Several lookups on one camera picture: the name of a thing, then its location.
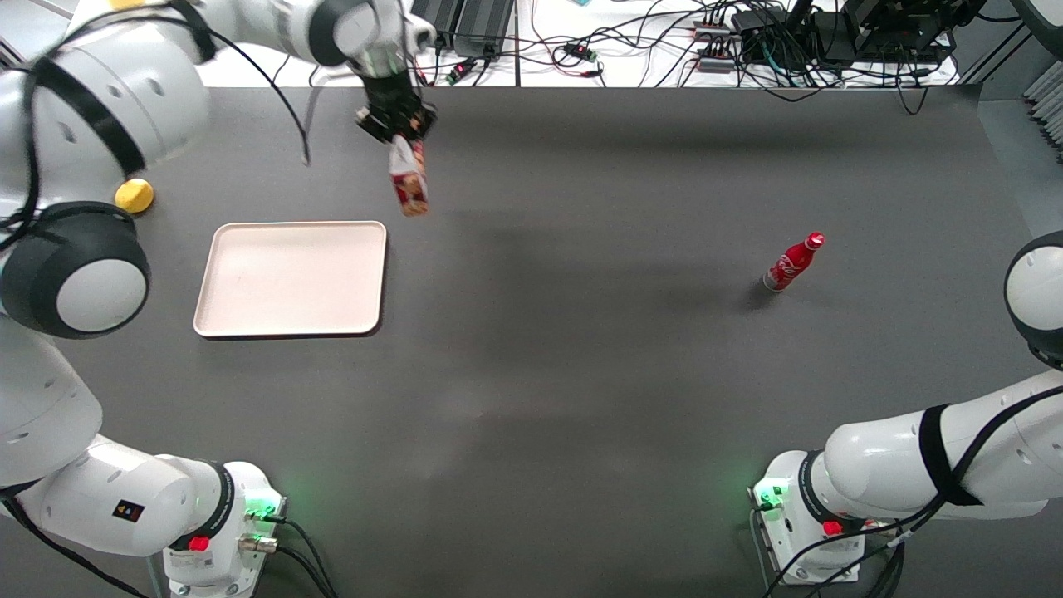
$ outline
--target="plastic tray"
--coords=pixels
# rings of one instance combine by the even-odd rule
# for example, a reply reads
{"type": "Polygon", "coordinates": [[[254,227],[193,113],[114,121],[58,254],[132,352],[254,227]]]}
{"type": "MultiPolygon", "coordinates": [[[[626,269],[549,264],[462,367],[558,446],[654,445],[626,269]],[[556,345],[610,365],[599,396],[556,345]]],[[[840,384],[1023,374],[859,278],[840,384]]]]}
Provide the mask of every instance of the plastic tray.
{"type": "Polygon", "coordinates": [[[381,318],[387,234],[376,221],[225,224],[192,328],[206,338],[369,332],[381,318]]]}

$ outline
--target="white desk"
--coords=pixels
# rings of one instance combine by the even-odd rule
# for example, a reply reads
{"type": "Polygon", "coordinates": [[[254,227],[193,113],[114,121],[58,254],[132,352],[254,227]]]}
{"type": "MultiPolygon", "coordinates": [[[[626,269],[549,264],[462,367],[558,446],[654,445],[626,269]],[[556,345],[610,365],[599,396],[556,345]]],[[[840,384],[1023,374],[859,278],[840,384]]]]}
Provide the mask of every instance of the white desk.
{"type": "MultiPolygon", "coordinates": [[[[521,61],[520,61],[520,85],[524,87],[595,87],[602,86],[602,83],[597,79],[581,79],[579,76],[566,75],[559,72],[552,66],[540,65],[529,62],[528,59],[537,59],[549,62],[547,50],[543,48],[542,45],[532,45],[528,41],[536,40],[537,36],[532,27],[533,24],[533,7],[534,18],[535,18],[535,29],[538,30],[539,34],[543,37],[550,37],[553,35],[566,35],[579,37],[583,35],[590,34],[595,29],[600,27],[613,25],[625,20],[641,17],[646,14],[651,5],[654,3],[652,0],[627,0],[623,2],[614,2],[611,0],[591,0],[586,6],[580,6],[571,0],[516,0],[517,4],[514,6],[513,15],[511,18],[511,24],[509,28],[509,35],[517,36],[518,32],[524,42],[521,42],[521,61]]],[[[836,0],[816,0],[815,4],[820,5],[824,10],[834,11],[836,0]]],[[[661,0],[653,8],[653,13],[672,13],[676,11],[693,11],[698,7],[698,4],[693,0],[661,0]]],[[[74,16],[71,21],[71,27],[77,27],[78,24],[84,22],[88,18],[98,15],[108,8],[106,0],[81,0],[78,4],[77,11],[74,11],[74,16]]],[[[728,15],[733,14],[736,8],[730,8],[728,15]]],[[[657,38],[662,31],[664,31],[676,18],[680,15],[671,16],[660,16],[656,18],[651,18],[646,21],[643,29],[643,38],[647,38],[643,41],[646,45],[657,38]]],[[[689,23],[680,22],[680,25],[689,25],[689,23]]],[[[630,33],[635,35],[638,31],[639,23],[632,23],[621,29],[624,33],[630,33]]],[[[645,86],[653,86],[662,78],[664,82],[661,84],[663,87],[674,87],[679,82],[679,70],[676,67],[675,70],[665,76],[669,69],[673,68],[676,61],[679,59],[680,55],[684,54],[682,48],[690,45],[692,37],[689,31],[676,30],[671,32],[665,38],[665,41],[674,44],[679,48],[669,46],[665,44],[658,45],[654,50],[652,55],[647,59],[647,50],[634,50],[619,41],[614,40],[603,40],[592,44],[591,49],[598,53],[598,59],[605,67],[605,82],[610,87],[636,87],[639,85],[640,80],[643,78],[643,71],[646,70],[647,63],[648,69],[646,70],[645,86]]],[[[516,41],[507,40],[504,45],[504,51],[512,51],[516,47],[516,41]]],[[[703,47],[704,44],[695,44],[693,49],[703,47]]],[[[244,50],[250,54],[268,73],[272,74],[284,62],[284,54],[269,50],[266,48],[260,48],[257,46],[244,46],[244,50]]],[[[440,56],[440,64],[444,65],[439,72],[440,84],[445,85],[442,82],[442,78],[450,71],[450,66],[460,62],[461,58],[454,54],[453,52],[443,52],[440,56]]],[[[425,71],[428,80],[433,79],[433,65],[435,64],[435,51],[428,50],[423,52],[418,56],[418,64],[421,66],[422,70],[425,71]]],[[[579,67],[580,70],[593,69],[593,65],[590,63],[583,63],[585,67],[579,67]]],[[[881,71],[883,65],[881,64],[863,64],[857,65],[863,70],[881,71]]],[[[896,71],[896,65],[888,64],[884,65],[885,73],[892,74],[896,71]]],[[[774,75],[772,74],[771,68],[766,66],[756,66],[752,67],[753,71],[761,74],[761,79],[755,79],[750,76],[745,76],[742,81],[743,87],[758,87],[761,85],[773,85],[774,75]]],[[[267,82],[263,80],[263,76],[247,64],[242,57],[237,55],[231,50],[222,50],[219,52],[218,57],[209,64],[199,67],[200,75],[203,79],[204,84],[208,87],[265,87],[267,82]]],[[[306,87],[308,85],[308,78],[314,71],[314,65],[300,61],[298,58],[291,58],[281,70],[280,75],[276,78],[276,83],[283,87],[306,87]]],[[[338,67],[334,69],[320,69],[315,75],[316,85],[328,85],[328,86],[360,86],[360,80],[357,76],[343,76],[349,70],[345,67],[338,67]]],[[[472,84],[478,72],[473,72],[472,75],[463,80],[459,85],[468,86],[472,84]]],[[[833,82],[833,78],[826,75],[827,83],[833,82]]],[[[861,87],[868,85],[877,85],[882,81],[881,79],[876,79],[874,76],[867,75],[855,75],[855,73],[849,72],[843,74],[847,81],[843,84],[838,85],[839,87],[861,87]]],[[[931,75],[921,79],[923,85],[943,85],[947,84],[957,79],[956,65],[952,61],[946,62],[942,65],[941,69],[931,75]]],[[[739,83],[738,74],[710,74],[710,73],[693,73],[687,81],[687,87],[735,87],[739,83]]],[[[517,59],[513,57],[502,57],[494,62],[490,69],[485,73],[480,82],[480,86],[513,86],[517,85],[517,59]]]]}

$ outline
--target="yellow ball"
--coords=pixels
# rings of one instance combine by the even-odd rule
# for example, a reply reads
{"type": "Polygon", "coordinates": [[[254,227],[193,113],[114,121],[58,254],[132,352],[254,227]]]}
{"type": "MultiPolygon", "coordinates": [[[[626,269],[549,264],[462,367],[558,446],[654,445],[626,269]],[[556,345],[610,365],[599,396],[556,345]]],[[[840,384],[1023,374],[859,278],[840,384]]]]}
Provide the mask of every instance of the yellow ball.
{"type": "Polygon", "coordinates": [[[133,6],[139,6],[144,4],[144,0],[109,0],[111,10],[121,11],[122,8],[132,8],[133,6]]]}
{"type": "Polygon", "coordinates": [[[115,205],[131,213],[139,213],[155,200],[155,189],[144,178],[130,178],[115,191],[115,205]]]}

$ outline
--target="gray table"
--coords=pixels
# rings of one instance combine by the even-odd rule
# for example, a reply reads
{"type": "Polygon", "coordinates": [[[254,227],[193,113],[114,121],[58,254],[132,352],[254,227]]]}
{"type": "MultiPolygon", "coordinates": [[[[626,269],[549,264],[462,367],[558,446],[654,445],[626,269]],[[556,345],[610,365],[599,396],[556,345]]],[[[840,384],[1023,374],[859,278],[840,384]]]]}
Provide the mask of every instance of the gray table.
{"type": "MultiPolygon", "coordinates": [[[[322,95],[309,169],[269,91],[214,97],[209,138],[150,173],[147,309],[62,345],[103,433],[260,465],[344,598],[756,598],[744,488],[772,457],[1039,371],[1001,298],[1029,233],[969,90],[909,118],[889,92],[448,89],[419,219],[358,91],[322,95]],[[379,330],[199,339],[214,230],[299,219],[387,224],[379,330]],[[815,228],[812,271],[765,297],[815,228]]],[[[1056,595],[1061,525],[932,524],[898,596],[1056,595]]],[[[0,545],[3,596],[118,595],[10,523],[0,545]]],[[[258,593],[308,595],[280,559],[258,593]]]]}

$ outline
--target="red bottle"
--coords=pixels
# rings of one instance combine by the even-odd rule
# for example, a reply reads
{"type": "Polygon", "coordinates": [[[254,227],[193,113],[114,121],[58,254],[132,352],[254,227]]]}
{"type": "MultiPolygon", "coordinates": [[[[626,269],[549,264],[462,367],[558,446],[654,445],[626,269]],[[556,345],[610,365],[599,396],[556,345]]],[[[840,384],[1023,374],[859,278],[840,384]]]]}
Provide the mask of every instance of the red bottle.
{"type": "Polygon", "coordinates": [[[812,262],[815,251],[823,246],[824,240],[826,239],[823,233],[816,232],[808,235],[804,242],[798,242],[787,249],[787,252],[780,255],[775,264],[764,274],[764,286],[776,292],[789,286],[797,277],[797,274],[805,271],[805,268],[808,268],[809,263],[812,262]]]}

